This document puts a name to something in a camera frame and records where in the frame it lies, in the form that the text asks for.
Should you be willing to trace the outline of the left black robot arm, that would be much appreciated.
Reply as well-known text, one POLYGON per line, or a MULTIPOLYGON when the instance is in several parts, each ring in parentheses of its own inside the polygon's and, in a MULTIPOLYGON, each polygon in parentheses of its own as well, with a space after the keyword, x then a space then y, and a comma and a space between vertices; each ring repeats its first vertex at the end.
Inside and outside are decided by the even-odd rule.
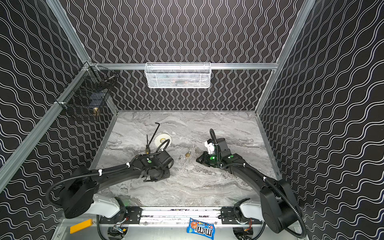
POLYGON ((166 151, 170 142, 167 139, 154 153, 139 154, 122 165, 98 170, 78 169, 69 178, 50 186, 46 199, 52 206, 62 209, 66 219, 86 214, 120 220, 125 205, 99 192, 128 180, 158 182, 169 178, 174 164, 173 158, 166 151))

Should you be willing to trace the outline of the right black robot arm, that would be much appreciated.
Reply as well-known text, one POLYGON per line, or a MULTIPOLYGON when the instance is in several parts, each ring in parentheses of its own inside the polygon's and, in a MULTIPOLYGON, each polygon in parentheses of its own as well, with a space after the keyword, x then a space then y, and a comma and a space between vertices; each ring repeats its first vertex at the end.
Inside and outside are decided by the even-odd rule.
POLYGON ((233 220, 239 224, 251 224, 252 220, 262 222, 278 234, 287 231, 298 239, 307 237, 307 228, 303 220, 297 199, 285 180, 276 180, 251 166, 239 154, 233 154, 224 138, 217 138, 210 129, 210 139, 205 142, 207 150, 196 159, 206 167, 221 169, 243 180, 260 197, 260 203, 254 204, 246 198, 237 202, 230 214, 220 215, 220 219, 233 220))

